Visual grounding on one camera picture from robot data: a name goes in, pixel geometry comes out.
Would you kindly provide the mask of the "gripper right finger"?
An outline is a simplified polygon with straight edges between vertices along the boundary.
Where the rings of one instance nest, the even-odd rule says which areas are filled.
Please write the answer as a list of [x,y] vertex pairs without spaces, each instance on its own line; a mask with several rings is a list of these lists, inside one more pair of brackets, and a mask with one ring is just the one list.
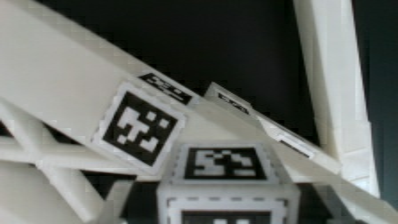
[[332,187],[299,183],[300,204],[297,224],[363,224],[343,204]]

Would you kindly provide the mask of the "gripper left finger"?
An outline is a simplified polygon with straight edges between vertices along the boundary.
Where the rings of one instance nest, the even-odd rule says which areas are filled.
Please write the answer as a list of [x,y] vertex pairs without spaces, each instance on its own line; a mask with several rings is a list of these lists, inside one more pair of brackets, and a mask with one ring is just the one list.
[[100,224],[156,224],[156,183],[119,180],[114,183]]

